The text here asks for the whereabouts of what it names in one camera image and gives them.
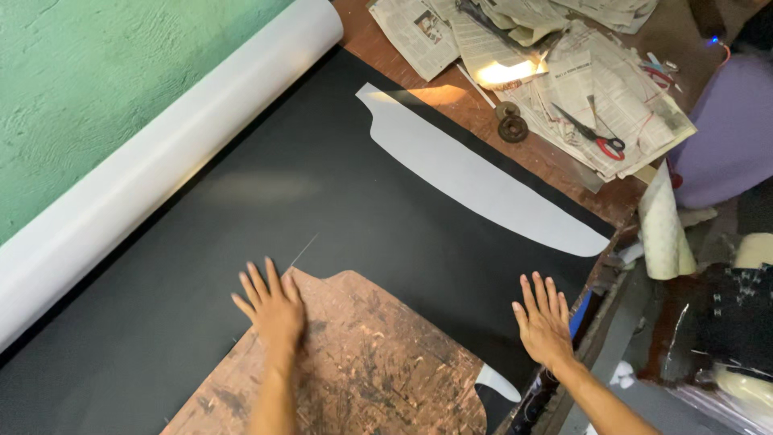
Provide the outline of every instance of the hand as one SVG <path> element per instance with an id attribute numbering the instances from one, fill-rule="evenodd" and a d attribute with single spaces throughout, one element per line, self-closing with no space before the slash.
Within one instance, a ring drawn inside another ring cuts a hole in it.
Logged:
<path id="1" fill-rule="evenodd" d="M 280 282 L 274 262 L 268 257 L 266 271 L 269 289 L 266 289 L 255 264 L 248 262 L 247 271 L 250 276 L 239 272 L 239 279 L 252 304 L 231 293 L 233 302 L 252 320 L 267 353 L 294 355 L 304 327 L 303 301 L 295 281 L 287 274 Z"/>
<path id="2" fill-rule="evenodd" d="M 567 298 L 563 293 L 556 294 L 556 285 L 552 278 L 546 280 L 547 294 L 538 272 L 532 274 L 536 303 L 532 295 L 529 279 L 521 275 L 523 302 L 513 302 L 512 310 L 516 314 L 521 330 L 523 347 L 529 356 L 553 372 L 556 365 L 574 360 L 572 340 L 569 334 L 569 310 Z"/>

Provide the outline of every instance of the finger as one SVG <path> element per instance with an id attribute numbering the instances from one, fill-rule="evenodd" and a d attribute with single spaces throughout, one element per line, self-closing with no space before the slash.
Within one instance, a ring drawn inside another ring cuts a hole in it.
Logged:
<path id="1" fill-rule="evenodd" d="M 282 282 L 284 293 L 287 295 L 290 302 L 301 302 L 301 293 L 298 291 L 298 286 L 295 285 L 295 280 L 293 279 L 292 274 L 285 273 L 284 276 L 282 276 Z"/>
<path id="2" fill-rule="evenodd" d="M 242 283 L 242 287 L 244 287 L 244 292 L 247 294 L 247 297 L 250 298 L 250 302 L 252 302 L 252 306 L 256 310 L 261 306 L 261 297 L 257 295 L 255 287 L 252 286 L 252 282 L 247 278 L 246 273 L 239 272 L 239 280 Z"/>
<path id="3" fill-rule="evenodd" d="M 521 290 L 523 290 L 523 305 L 526 306 L 526 311 L 532 316 L 535 313 L 539 313 L 534 303 L 534 295 L 531 293 L 531 286 L 529 285 L 529 279 L 526 275 L 521 275 Z"/>
<path id="4" fill-rule="evenodd" d="M 266 290 L 266 283 L 263 281 L 263 276 L 261 276 L 261 273 L 257 270 L 255 263 L 247 262 L 247 271 L 250 273 L 250 278 L 252 278 L 255 291 L 257 292 L 257 295 L 261 297 L 261 300 L 271 297 L 271 295 L 268 294 L 268 290 Z"/>
<path id="5" fill-rule="evenodd" d="M 540 273 L 534 271 L 534 273 L 532 273 L 532 280 L 534 281 L 534 296 L 536 297 L 536 304 L 540 308 L 542 315 L 547 317 L 550 315 L 550 306 L 547 303 L 545 285 L 542 282 Z"/>
<path id="6" fill-rule="evenodd" d="M 233 303 L 235 303 L 237 307 L 242 310 L 242 313 L 247 315 L 247 317 L 249 317 L 253 322 L 255 321 L 255 310 L 252 309 L 252 306 L 249 303 L 245 302 L 241 296 L 235 293 L 231 293 L 231 299 L 233 299 Z"/>
<path id="7" fill-rule="evenodd" d="M 561 315 L 561 322 L 569 325 L 569 308 L 567 307 L 567 295 L 564 292 L 558 293 L 558 305 Z"/>
<path id="8" fill-rule="evenodd" d="M 558 310 L 558 295 L 556 294 L 556 283 L 549 276 L 545 279 L 545 289 L 547 290 L 547 304 L 550 307 L 550 315 L 560 317 Z"/>
<path id="9" fill-rule="evenodd" d="M 268 289 L 271 295 L 284 297 L 282 283 L 279 281 L 279 275 L 277 275 L 277 268 L 268 257 L 266 257 L 266 272 L 268 273 Z"/>
<path id="10" fill-rule="evenodd" d="M 523 309 L 520 303 L 512 303 L 512 311 L 516 315 L 518 321 L 518 328 L 521 330 L 521 334 L 529 327 L 529 318 L 526 316 L 526 311 Z"/>

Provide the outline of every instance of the black leather sheet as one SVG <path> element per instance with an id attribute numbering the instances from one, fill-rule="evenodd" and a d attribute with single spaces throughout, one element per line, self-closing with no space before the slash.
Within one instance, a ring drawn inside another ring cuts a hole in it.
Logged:
<path id="1" fill-rule="evenodd" d="M 424 182 L 369 135 L 370 82 L 610 237 L 613 228 L 345 50 L 334 49 L 27 334 L 0 369 L 0 433 L 157 433 L 247 329 L 229 293 L 271 255 L 352 269 L 524 391 L 521 273 L 573 303 L 596 258 L 537 244 Z"/>

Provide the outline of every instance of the green wall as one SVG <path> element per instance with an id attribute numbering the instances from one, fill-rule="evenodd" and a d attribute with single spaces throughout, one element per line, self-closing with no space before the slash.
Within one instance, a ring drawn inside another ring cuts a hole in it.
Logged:
<path id="1" fill-rule="evenodd" d="M 0 244 L 291 0 L 0 0 Z"/>

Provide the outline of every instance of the white paper roll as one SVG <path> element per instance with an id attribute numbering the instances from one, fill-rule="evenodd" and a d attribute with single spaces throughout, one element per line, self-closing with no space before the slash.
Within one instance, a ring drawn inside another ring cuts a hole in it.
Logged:
<path id="1" fill-rule="evenodd" d="M 343 36 L 295 0 L 0 247 L 0 351 Z"/>

